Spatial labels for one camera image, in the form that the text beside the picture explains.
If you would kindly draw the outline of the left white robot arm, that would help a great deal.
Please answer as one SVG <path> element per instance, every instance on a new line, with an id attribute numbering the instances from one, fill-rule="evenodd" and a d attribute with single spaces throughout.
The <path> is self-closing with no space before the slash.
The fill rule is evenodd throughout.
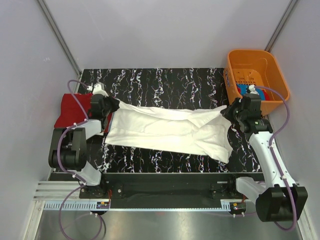
<path id="1" fill-rule="evenodd" d="M 97 198 L 108 193 L 102 173 L 88 161 L 87 141 L 108 131 L 119 100 L 102 94 L 65 94 L 52 133 L 48 163 L 90 187 Z"/>

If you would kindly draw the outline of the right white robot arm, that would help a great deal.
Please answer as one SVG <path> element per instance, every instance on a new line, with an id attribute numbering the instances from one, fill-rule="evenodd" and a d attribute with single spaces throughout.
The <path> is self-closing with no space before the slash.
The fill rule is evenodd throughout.
<path id="1" fill-rule="evenodd" d="M 238 177 L 227 185 L 232 198 L 246 196 L 255 204 L 262 222 L 296 223 L 308 198 L 305 187 L 297 185 L 284 165 L 270 122 L 262 117 L 262 101 L 257 94 L 246 93 L 236 98 L 222 116 L 238 123 L 254 150 L 262 169 L 264 184 L 251 177 Z"/>

